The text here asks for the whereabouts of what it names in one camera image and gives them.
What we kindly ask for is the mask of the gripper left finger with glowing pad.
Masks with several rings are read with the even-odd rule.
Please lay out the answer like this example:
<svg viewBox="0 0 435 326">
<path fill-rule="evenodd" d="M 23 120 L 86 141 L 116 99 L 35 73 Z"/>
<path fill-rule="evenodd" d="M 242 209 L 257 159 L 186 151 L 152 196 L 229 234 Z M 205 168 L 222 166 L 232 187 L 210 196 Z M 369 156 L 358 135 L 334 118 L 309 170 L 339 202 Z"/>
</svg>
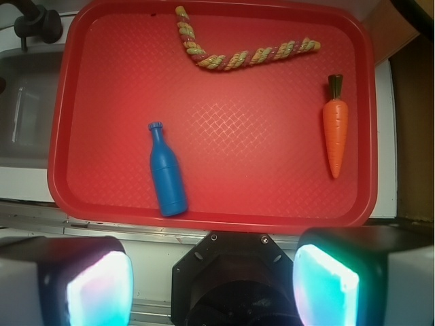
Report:
<svg viewBox="0 0 435 326">
<path fill-rule="evenodd" d="M 2 325 L 128 325 L 133 283 L 114 237 L 1 239 Z"/>
</svg>

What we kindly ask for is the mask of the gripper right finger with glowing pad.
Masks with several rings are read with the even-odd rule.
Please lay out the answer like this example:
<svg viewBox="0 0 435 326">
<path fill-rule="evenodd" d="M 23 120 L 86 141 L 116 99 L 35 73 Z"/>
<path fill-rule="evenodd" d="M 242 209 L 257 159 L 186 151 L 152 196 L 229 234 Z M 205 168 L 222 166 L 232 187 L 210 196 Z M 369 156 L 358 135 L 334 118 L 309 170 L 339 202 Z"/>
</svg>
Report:
<svg viewBox="0 0 435 326">
<path fill-rule="evenodd" d="M 292 284 L 303 325 L 433 325 L 434 234 L 310 228 L 298 241 Z"/>
</svg>

